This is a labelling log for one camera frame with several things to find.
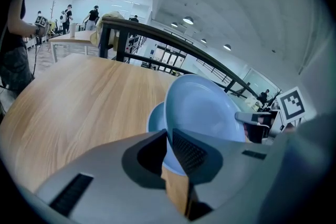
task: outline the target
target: blue object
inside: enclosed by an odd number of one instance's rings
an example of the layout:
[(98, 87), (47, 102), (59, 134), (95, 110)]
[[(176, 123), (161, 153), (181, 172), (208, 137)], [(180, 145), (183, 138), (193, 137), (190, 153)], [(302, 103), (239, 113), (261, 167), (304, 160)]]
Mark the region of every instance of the blue object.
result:
[(231, 141), (245, 142), (244, 126), (235, 120), (239, 111), (215, 83), (194, 74), (176, 79), (164, 102), (164, 120), (172, 139), (173, 128)]
[(146, 132), (155, 132), (165, 129), (163, 118), (164, 102), (153, 108), (147, 119)]
[[(155, 132), (165, 129), (164, 124), (164, 102), (153, 108), (147, 119), (146, 132)], [(167, 139), (167, 153), (163, 160), (163, 166), (175, 174), (185, 176), (185, 173), (178, 162)]]

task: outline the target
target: person's arm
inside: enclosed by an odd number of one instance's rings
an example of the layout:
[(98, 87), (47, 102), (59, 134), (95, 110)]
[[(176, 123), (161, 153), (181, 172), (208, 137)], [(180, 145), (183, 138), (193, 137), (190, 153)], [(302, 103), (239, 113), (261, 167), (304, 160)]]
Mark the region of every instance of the person's arm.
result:
[(73, 20), (72, 11), (69, 11), (69, 18), (70, 18), (70, 20)]
[(21, 19), (21, 8), (23, 0), (12, 0), (7, 15), (7, 27), (11, 34), (29, 37), (34, 35), (37, 26), (28, 24)]
[(91, 12), (88, 14), (88, 16), (86, 16), (86, 17), (84, 18), (84, 20), (83, 20), (83, 24), (84, 24), (85, 20), (86, 20), (87, 18), (90, 17), (90, 14), (91, 14)]

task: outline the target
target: wooden table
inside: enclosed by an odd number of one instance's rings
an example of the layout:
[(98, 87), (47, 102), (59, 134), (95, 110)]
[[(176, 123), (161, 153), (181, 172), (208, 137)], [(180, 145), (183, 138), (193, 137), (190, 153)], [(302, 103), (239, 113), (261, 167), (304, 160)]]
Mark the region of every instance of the wooden table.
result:
[(97, 46), (93, 45), (90, 41), (90, 36), (94, 32), (95, 31), (85, 30), (75, 32), (75, 37), (70, 37), (70, 34), (66, 34), (49, 39), (51, 45), (51, 54), (53, 56), (52, 58), (54, 62), (57, 62), (57, 55), (56, 55), (57, 44), (67, 45), (68, 48), (70, 48), (70, 46), (73, 44), (82, 45), (84, 46), (85, 55), (88, 54), (88, 46), (97, 48)]
[[(113, 60), (69, 55), (35, 79), (6, 114), (0, 125), (3, 161), (17, 183), (35, 192), (89, 149), (144, 133), (150, 111), (164, 101), (175, 79)], [(168, 196), (185, 213), (188, 178), (165, 169), (162, 177)]]

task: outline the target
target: metal railing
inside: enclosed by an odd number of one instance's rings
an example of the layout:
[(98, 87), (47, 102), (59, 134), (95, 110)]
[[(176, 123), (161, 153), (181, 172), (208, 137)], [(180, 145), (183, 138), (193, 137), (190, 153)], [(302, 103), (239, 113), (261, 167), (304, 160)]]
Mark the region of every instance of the metal railing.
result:
[(219, 70), (217, 70), (216, 68), (208, 65), (206, 62), (201, 61), (199, 59), (196, 60), (196, 62), (199, 62), (202, 66), (204, 66), (207, 70), (210, 71), (210, 73), (213, 73), (217, 78), (219, 78), (222, 82), (230, 84), (230, 82), (232, 81), (232, 79), (228, 78), (227, 75), (225, 75), (224, 73), (220, 72)]
[(162, 66), (166, 68), (170, 68), (171, 70), (175, 70), (176, 72), (182, 73), (182, 74), (193, 74), (192, 72), (178, 68), (172, 65), (168, 65), (167, 63), (163, 63), (160, 61), (156, 61), (151, 58), (135, 55), (126, 52), (126, 45), (129, 42), (129, 33), (132, 33), (133, 35), (140, 35), (146, 38), (150, 38), (159, 42), (162, 42), (164, 44), (167, 44), (169, 46), (172, 46), (176, 49), (179, 49), (187, 54), (190, 54), (191, 56), (194, 56), (195, 58), (199, 59), (200, 61), (212, 66), (214, 69), (218, 70), (218, 73), (221, 72), (225, 77), (225, 79), (230, 80), (229, 84), (227, 86), (224, 86), (220, 83), (215, 82), (218, 86), (224, 89), (225, 92), (233, 92), (236, 93), (238, 96), (242, 96), (240, 93), (234, 91), (231, 89), (231, 87), (238, 83), (241, 85), (244, 89), (249, 91), (252, 95), (255, 97), (258, 97), (258, 95), (236, 74), (234, 74), (230, 69), (228, 69), (226, 66), (224, 66), (222, 63), (217, 61), (215, 58), (211, 57), (210, 55), (206, 54), (204, 51), (198, 49), (197, 47), (187, 43), (186, 41), (177, 38), (165, 31), (162, 31), (160, 29), (157, 29), (155, 27), (133, 22), (130, 20), (125, 19), (117, 19), (117, 18), (110, 18), (110, 17), (103, 17), (103, 30), (101, 34), (100, 39), (100, 48), (99, 48), (99, 57), (107, 58), (108, 49), (109, 47), (109, 38), (110, 38), (110, 30), (114, 29), (119, 31), (119, 39), (117, 44), (117, 56), (115, 57), (116, 61), (124, 62), (125, 57), (147, 62), (149, 65), (157, 65)]

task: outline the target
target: floor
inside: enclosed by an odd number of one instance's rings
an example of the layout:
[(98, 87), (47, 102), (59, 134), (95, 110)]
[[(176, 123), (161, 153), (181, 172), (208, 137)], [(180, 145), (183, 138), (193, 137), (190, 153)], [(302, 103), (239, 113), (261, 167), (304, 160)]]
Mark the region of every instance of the floor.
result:
[[(51, 65), (54, 64), (49, 47), (50, 47), (50, 43), (47, 42), (47, 43), (43, 43), (41, 48), (37, 49), (35, 78), (38, 78), (40, 74), (42, 74)], [(35, 63), (35, 48), (29, 48), (27, 53), (28, 53), (29, 67), (30, 67), (30, 70), (33, 72), (34, 63)], [(85, 54), (84, 46), (71, 45), (70, 53), (69, 53), (67, 46), (57, 45), (56, 54), (57, 54), (58, 61), (68, 56), (69, 54)], [(108, 58), (112, 59), (116, 54), (117, 52), (113, 51), (113, 49), (110, 49)], [(98, 56), (98, 48), (88, 47), (88, 55)]]
[[(35, 64), (35, 48), (28, 48), (28, 61), (31, 72), (34, 71)], [(68, 56), (69, 54), (85, 54), (84, 46), (81, 45), (71, 45), (70, 52), (67, 46), (57, 45), (56, 47), (57, 60)], [(112, 59), (117, 54), (113, 49), (109, 50), (108, 59)], [(98, 56), (98, 48), (88, 47), (88, 55)], [(38, 78), (44, 71), (46, 71), (51, 65), (54, 64), (50, 51), (50, 43), (43, 43), (40, 48), (37, 49), (36, 57), (36, 68), (35, 68), (35, 78)], [(1, 109), (5, 112), (11, 107), (14, 101), (13, 96), (10, 91), (0, 88), (0, 103), (2, 105)]]

